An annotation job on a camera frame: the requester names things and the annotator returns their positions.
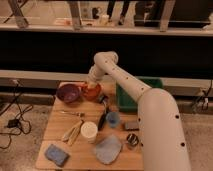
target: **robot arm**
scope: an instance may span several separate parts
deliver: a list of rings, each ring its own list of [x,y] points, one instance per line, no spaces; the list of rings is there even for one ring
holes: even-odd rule
[[[100,52],[94,57],[88,87],[97,84],[105,73],[138,103],[139,137],[145,171],[190,171],[180,114],[174,98],[165,90],[151,88],[116,65],[115,52]]]

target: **white cup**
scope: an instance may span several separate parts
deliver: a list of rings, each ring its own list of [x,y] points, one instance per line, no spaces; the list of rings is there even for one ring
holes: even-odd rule
[[[101,15],[101,17],[100,17],[100,25],[101,26],[106,26],[108,22],[109,22],[109,15],[107,15],[107,14]]]
[[[97,125],[94,122],[85,122],[81,126],[81,135],[89,142],[94,143],[98,133]]]

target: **green container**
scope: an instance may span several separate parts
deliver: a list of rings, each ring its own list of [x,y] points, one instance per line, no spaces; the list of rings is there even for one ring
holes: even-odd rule
[[[163,88],[163,83],[160,79],[137,78],[153,88]],[[137,112],[137,104],[118,84],[116,85],[116,99],[120,112]]]

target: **orange object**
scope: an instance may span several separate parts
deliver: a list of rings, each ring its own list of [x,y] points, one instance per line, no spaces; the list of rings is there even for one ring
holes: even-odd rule
[[[88,88],[88,85],[82,86],[82,95],[89,101],[95,100],[101,92],[101,85],[97,84],[95,88]]]

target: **small cup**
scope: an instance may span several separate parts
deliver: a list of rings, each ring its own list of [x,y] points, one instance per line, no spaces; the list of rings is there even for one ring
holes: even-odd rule
[[[100,17],[100,25],[101,26],[106,26],[108,24],[108,22],[109,22],[109,15],[107,15],[107,14],[101,15],[101,17]]]
[[[97,125],[94,122],[85,122],[81,126],[81,135],[89,142],[94,143],[98,133]]]
[[[120,123],[120,117],[117,112],[109,112],[106,116],[106,121],[111,128],[115,128]]]

